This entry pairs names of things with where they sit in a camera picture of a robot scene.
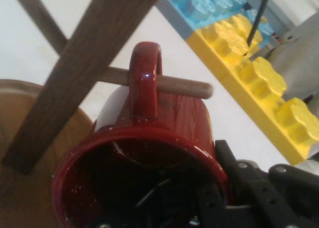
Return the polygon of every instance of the black plastic part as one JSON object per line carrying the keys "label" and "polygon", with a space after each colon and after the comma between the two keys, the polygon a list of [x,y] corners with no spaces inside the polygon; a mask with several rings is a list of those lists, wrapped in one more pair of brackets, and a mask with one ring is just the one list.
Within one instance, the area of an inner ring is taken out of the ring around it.
{"label": "black plastic part", "polygon": [[256,206],[227,207],[232,228],[270,228],[269,222]]}
{"label": "black plastic part", "polygon": [[296,213],[319,225],[319,176],[278,164],[269,170],[269,180]]}
{"label": "black plastic part", "polygon": [[201,228],[231,228],[226,208],[216,184],[210,183],[197,190]]}
{"label": "black plastic part", "polygon": [[[275,186],[267,179],[268,176],[262,172],[260,169],[254,168],[249,162],[238,162],[236,161],[233,153],[231,152],[226,141],[216,141],[215,150],[217,160],[220,162],[220,165],[223,167],[225,172],[228,175],[228,178],[231,182],[232,188],[234,190],[235,204],[251,204],[257,206],[263,216],[267,219],[272,228],[285,228],[289,225],[297,226],[298,228],[312,228],[318,227],[313,222],[299,218],[295,211],[288,205],[287,201],[284,199],[282,194],[275,188]],[[291,166],[285,165],[285,168],[295,170]],[[282,174],[274,173],[274,169],[270,170],[269,179],[281,181],[282,183]],[[316,178],[315,175],[307,174],[298,169],[297,172],[300,180],[296,180],[294,175],[288,175],[284,181],[290,185],[295,183],[300,184],[301,187],[306,187],[309,191],[312,189],[314,192],[319,191],[318,180],[313,180]]]}
{"label": "black plastic part", "polygon": [[273,228],[285,228],[288,225],[301,226],[297,216],[287,205],[276,188],[267,180],[250,181],[247,184],[250,194],[267,217]]}

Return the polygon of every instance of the wooden stick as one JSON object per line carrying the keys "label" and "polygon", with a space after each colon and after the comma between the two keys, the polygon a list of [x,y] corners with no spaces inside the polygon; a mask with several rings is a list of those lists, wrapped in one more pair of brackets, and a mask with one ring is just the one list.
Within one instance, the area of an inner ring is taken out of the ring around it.
{"label": "wooden stick", "polygon": [[[40,0],[19,0],[19,2],[50,42],[52,47],[60,54],[67,44],[67,39],[64,37],[42,2]],[[129,74],[127,73],[127,70],[109,68],[109,70],[106,70],[106,73],[102,76],[100,81],[128,86],[128,77]],[[160,92],[202,99],[207,99],[212,95],[212,87],[209,84],[166,76],[158,76],[158,90]]]}
{"label": "wooden stick", "polygon": [[[100,78],[100,81],[128,86],[130,84],[130,74],[128,70],[109,67],[106,73]],[[185,95],[201,99],[210,98],[213,92],[210,84],[193,80],[157,75],[157,81],[159,92]]]}
{"label": "wooden stick", "polygon": [[18,0],[25,11],[32,18],[45,38],[52,45],[56,53],[61,55],[67,39],[55,23],[41,0]]}
{"label": "wooden stick", "polygon": [[29,173],[156,0],[92,0],[2,163]]}

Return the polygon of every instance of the yellow building block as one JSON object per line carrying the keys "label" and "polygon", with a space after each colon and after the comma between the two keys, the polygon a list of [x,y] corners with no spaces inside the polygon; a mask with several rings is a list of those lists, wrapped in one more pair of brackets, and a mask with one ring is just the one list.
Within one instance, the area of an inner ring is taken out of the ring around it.
{"label": "yellow building block", "polygon": [[319,141],[319,121],[302,100],[293,98],[283,104],[276,119],[295,143],[305,147],[305,156],[307,148]]}
{"label": "yellow building block", "polygon": [[[243,16],[242,14],[237,14],[228,18],[227,22],[229,22],[235,28],[239,36],[247,41],[250,31],[253,27],[247,17]],[[257,30],[251,42],[249,50],[251,51],[252,49],[254,49],[262,41],[263,36],[261,35],[260,31]]]}
{"label": "yellow building block", "polygon": [[273,103],[287,89],[284,78],[262,57],[256,58],[238,71],[240,79],[249,86],[250,91],[258,99]]}
{"label": "yellow building block", "polygon": [[215,35],[208,27],[196,30],[186,42],[291,164],[307,159],[310,146],[319,141],[317,118],[302,101],[281,98],[286,83],[267,60],[250,62],[249,53],[231,63],[225,60],[217,50],[228,45],[217,42],[229,39],[225,34],[216,38],[221,33],[211,30]]}
{"label": "yellow building block", "polygon": [[226,21],[216,22],[202,29],[203,36],[228,63],[234,63],[248,51],[247,42]]}

